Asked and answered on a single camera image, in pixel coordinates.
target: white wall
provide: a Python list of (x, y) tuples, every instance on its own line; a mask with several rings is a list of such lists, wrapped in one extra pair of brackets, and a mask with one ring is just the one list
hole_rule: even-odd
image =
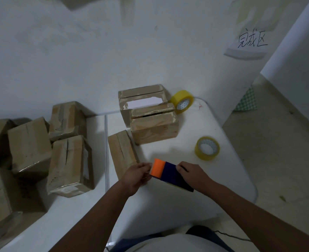
[(223, 124), (309, 0), (291, 3), (260, 60), (223, 55), (233, 0), (135, 0), (121, 24), (119, 0), (70, 12), (57, 1), (0, 0), (0, 118), (50, 118), (77, 100), (118, 110), (119, 90), (161, 83), (207, 101)]
[(309, 4), (261, 73), (309, 119)]

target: tiled floor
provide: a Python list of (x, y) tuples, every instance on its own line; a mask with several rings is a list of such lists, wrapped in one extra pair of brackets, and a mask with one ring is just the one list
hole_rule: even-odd
[[(259, 109), (233, 112), (223, 129), (257, 186), (256, 204), (309, 234), (309, 123), (262, 76), (253, 86)], [(247, 237), (229, 216), (202, 224)], [(219, 236), (236, 252), (258, 251)]]

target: person's left hand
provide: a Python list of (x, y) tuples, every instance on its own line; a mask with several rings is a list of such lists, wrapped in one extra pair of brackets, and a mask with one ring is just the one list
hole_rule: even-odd
[(141, 185), (145, 184), (151, 179), (150, 169), (151, 163), (139, 163), (132, 165), (124, 173), (120, 182), (126, 189), (129, 196), (134, 195)]

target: dark pants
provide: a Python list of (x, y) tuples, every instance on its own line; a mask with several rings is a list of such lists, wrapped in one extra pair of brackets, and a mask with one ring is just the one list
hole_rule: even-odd
[[(227, 246), (227, 244), (224, 243), (223, 240), (220, 239), (219, 236), (215, 234), (211, 229), (208, 227), (202, 226), (202, 225), (196, 225), (191, 227), (186, 234), (198, 236), (201, 238), (204, 238), (206, 240), (212, 241), (215, 244), (219, 245), (220, 247), (223, 247), (225, 250), (228, 252), (234, 252), (230, 247)], [(129, 248), (135, 246), (136, 244), (153, 239), (153, 238), (158, 238), (162, 237), (161, 233), (156, 233), (148, 236), (143, 236), (140, 238), (135, 238), (135, 239), (122, 239), (117, 244), (110, 250), (110, 252), (124, 252), (127, 251)]]

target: packing tape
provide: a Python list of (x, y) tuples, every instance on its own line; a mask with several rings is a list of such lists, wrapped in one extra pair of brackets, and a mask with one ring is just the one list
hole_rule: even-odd
[(194, 152), (201, 160), (209, 161), (219, 154), (220, 145), (212, 137), (204, 136), (198, 139)]
[(187, 110), (194, 101), (194, 97), (186, 90), (181, 90), (172, 96), (170, 102), (176, 108), (176, 113), (180, 114)]

